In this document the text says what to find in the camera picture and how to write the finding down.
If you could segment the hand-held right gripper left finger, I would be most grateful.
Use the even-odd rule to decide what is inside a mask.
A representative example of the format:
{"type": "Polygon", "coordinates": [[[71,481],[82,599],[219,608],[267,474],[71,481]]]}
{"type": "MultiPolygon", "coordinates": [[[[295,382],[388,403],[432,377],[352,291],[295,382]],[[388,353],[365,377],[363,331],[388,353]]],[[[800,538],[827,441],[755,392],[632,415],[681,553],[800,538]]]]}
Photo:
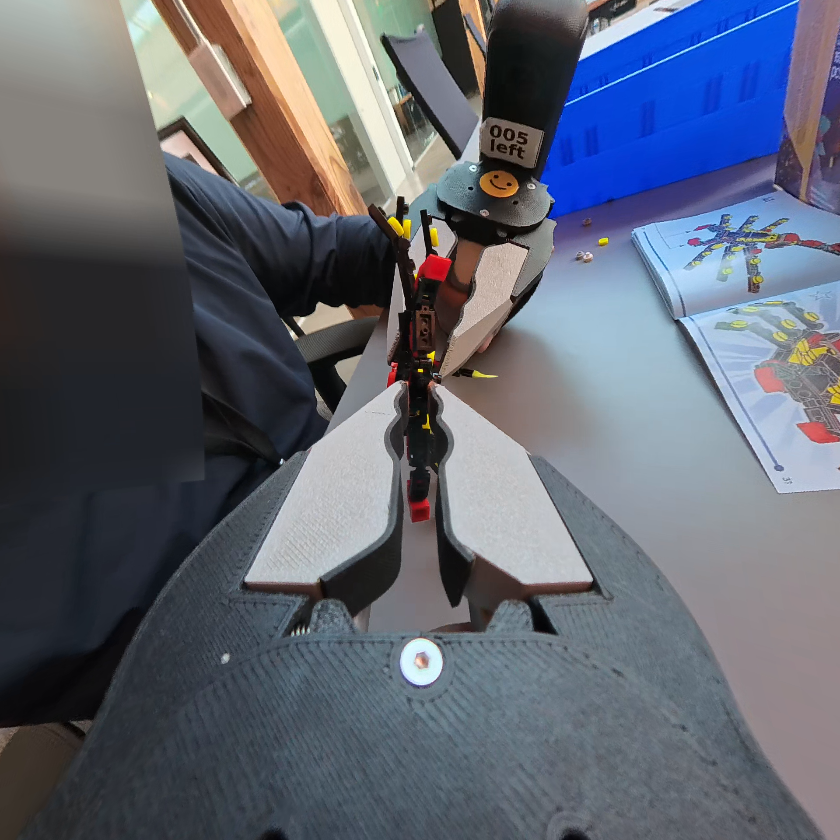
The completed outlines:
{"type": "Polygon", "coordinates": [[[361,613],[401,567],[404,384],[311,447],[245,576],[259,592],[335,599],[361,613]]]}

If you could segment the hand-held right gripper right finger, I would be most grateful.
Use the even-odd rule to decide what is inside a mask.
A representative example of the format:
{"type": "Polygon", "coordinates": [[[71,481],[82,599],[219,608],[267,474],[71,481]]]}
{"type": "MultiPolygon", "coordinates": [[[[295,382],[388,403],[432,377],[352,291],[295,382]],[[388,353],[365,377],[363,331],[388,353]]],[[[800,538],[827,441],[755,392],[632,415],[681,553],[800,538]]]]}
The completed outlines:
{"type": "Polygon", "coordinates": [[[440,577],[484,628],[499,604],[588,592],[593,575],[529,452],[441,385],[430,393],[438,455],[440,577]]]}

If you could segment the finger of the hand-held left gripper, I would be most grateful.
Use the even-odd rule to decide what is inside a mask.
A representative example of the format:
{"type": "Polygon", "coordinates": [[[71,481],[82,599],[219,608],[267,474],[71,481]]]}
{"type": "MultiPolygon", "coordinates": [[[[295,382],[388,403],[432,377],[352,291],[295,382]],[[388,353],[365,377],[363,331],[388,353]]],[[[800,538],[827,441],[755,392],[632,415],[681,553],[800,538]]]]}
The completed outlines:
{"type": "Polygon", "coordinates": [[[437,325],[448,337],[441,377],[456,373],[492,341],[511,312],[511,296],[528,255],[528,248],[514,243],[458,241],[435,302],[437,325]]]}
{"type": "MultiPolygon", "coordinates": [[[[445,258],[448,258],[454,252],[457,244],[457,237],[454,231],[447,224],[431,224],[436,227],[438,234],[437,252],[445,258]]],[[[426,258],[426,249],[424,244],[423,233],[420,229],[420,224],[413,224],[413,238],[411,246],[408,249],[407,255],[413,261],[415,269],[418,269],[426,258]]],[[[390,311],[388,315],[387,329],[386,329],[386,343],[387,343],[387,360],[393,362],[396,357],[398,344],[400,341],[400,320],[399,316],[406,309],[403,284],[400,278],[398,269],[395,269],[392,300],[390,311]]]]}

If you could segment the black yellow lego spider assembly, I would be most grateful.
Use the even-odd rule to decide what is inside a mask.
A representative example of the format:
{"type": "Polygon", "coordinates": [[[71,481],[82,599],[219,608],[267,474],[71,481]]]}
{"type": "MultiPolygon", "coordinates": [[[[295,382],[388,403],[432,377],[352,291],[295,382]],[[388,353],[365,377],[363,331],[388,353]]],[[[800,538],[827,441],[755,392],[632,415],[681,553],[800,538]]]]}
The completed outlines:
{"type": "Polygon", "coordinates": [[[451,269],[450,259],[437,252],[437,235],[427,211],[421,212],[421,241],[424,260],[416,268],[410,256],[411,219],[409,203],[403,195],[395,200],[393,215],[382,206],[372,205],[370,216],[386,232],[395,253],[396,276],[403,294],[404,309],[398,314],[398,337],[392,352],[390,383],[405,382],[408,390],[410,416],[427,405],[430,383],[436,382],[436,330],[435,302],[439,286],[451,269]]]}

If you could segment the person's left forearm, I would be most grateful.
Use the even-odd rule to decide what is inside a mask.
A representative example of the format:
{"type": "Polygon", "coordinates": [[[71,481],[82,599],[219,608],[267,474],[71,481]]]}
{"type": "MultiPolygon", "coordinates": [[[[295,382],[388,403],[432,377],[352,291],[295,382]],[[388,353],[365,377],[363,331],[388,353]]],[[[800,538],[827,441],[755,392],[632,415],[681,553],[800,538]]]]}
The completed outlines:
{"type": "Polygon", "coordinates": [[[395,258],[371,217],[321,217],[290,203],[279,220],[279,255],[262,285],[281,315],[307,315],[318,303],[388,306],[395,258]]]}

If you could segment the lego instruction booklet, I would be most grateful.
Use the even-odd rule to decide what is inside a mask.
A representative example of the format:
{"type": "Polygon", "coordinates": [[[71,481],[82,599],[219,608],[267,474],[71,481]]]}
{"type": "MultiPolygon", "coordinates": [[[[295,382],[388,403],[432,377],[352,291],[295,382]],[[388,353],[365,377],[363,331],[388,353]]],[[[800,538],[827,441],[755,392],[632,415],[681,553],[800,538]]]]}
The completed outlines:
{"type": "Polygon", "coordinates": [[[777,190],[632,240],[775,489],[838,489],[839,217],[777,190]]]}

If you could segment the lego set box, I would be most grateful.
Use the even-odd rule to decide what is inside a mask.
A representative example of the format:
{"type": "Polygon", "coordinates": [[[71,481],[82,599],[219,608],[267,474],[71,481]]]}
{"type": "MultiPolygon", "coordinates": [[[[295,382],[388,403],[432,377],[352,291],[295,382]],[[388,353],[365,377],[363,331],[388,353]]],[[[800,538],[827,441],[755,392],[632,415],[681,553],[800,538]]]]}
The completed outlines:
{"type": "Polygon", "coordinates": [[[839,214],[839,2],[801,1],[775,184],[839,214]]]}

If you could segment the grey office chair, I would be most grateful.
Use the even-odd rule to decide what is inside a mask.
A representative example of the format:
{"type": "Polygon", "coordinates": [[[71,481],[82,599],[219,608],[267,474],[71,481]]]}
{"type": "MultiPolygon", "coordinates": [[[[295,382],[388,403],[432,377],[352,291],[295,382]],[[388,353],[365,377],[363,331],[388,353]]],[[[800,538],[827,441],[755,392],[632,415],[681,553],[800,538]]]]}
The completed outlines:
{"type": "Polygon", "coordinates": [[[335,365],[363,353],[379,319],[350,320],[312,333],[303,332],[293,318],[283,320],[297,337],[296,345],[308,365],[317,393],[334,413],[346,388],[335,365]]]}

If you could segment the blue plastic bin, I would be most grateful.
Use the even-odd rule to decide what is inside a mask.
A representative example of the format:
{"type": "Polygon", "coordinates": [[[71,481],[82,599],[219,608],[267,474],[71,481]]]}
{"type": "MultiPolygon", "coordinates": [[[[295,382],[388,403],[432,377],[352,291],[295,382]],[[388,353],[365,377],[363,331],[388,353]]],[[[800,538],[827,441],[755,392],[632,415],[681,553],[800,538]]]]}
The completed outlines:
{"type": "Polygon", "coordinates": [[[661,7],[587,43],[542,176],[553,216],[780,148],[798,3],[661,7]]]}

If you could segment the wooden pillar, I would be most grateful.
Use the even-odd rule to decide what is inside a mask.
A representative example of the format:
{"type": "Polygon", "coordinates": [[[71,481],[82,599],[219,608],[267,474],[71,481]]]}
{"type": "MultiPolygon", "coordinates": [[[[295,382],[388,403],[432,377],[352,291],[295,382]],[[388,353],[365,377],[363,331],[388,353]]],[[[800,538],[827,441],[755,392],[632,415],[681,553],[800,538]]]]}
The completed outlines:
{"type": "Polygon", "coordinates": [[[312,92],[267,1],[154,1],[184,55],[198,45],[186,14],[218,45],[251,98],[228,118],[275,197],[316,214],[366,215],[312,92]]]}

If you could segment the dark picture frame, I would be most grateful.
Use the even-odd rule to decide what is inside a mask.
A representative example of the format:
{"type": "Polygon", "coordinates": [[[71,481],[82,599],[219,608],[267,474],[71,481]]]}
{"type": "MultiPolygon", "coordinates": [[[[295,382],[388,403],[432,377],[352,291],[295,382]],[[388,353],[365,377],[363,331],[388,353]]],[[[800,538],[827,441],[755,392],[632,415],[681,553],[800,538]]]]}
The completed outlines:
{"type": "Polygon", "coordinates": [[[207,172],[215,173],[231,183],[236,183],[224,163],[195,131],[187,118],[179,117],[158,129],[157,138],[163,152],[195,163],[207,172]]]}

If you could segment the grey wall box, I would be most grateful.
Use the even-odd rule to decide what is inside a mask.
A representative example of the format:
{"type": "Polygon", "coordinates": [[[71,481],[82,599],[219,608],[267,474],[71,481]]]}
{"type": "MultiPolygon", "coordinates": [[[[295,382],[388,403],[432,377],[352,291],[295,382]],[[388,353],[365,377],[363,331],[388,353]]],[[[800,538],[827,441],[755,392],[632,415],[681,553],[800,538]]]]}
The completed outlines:
{"type": "Polygon", "coordinates": [[[220,45],[201,40],[187,57],[224,118],[231,122],[252,99],[220,45]]]}

